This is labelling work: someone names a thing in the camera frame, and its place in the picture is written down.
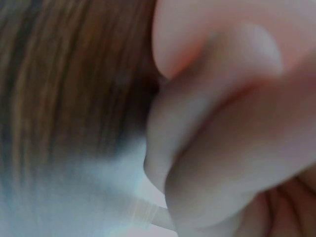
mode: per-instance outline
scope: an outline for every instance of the palm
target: palm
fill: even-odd
[[[246,208],[236,237],[257,236],[316,236],[316,165],[258,195]]]

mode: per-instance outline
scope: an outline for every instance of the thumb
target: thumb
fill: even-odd
[[[315,103],[313,55],[211,117],[166,181],[167,205],[179,233],[222,236],[216,227],[241,213],[257,193],[315,164]]]

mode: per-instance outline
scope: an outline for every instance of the finger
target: finger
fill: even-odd
[[[166,200],[180,229],[225,223],[316,162],[316,54],[219,111],[177,159]]]
[[[316,45],[315,12],[313,0],[158,0],[153,25],[155,62],[172,78],[196,58],[210,32],[248,22],[273,35],[289,68]]]
[[[243,25],[217,37],[152,106],[145,171],[153,184],[163,191],[173,158],[219,103],[281,70],[278,49],[262,28]]]

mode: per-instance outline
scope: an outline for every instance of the skin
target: skin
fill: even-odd
[[[316,236],[316,54],[289,67],[277,42],[228,27],[156,98],[145,171],[179,237]]]

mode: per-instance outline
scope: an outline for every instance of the hand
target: hand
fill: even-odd
[[[316,55],[284,74],[263,29],[216,36],[165,86],[145,171],[179,237],[316,236]]]

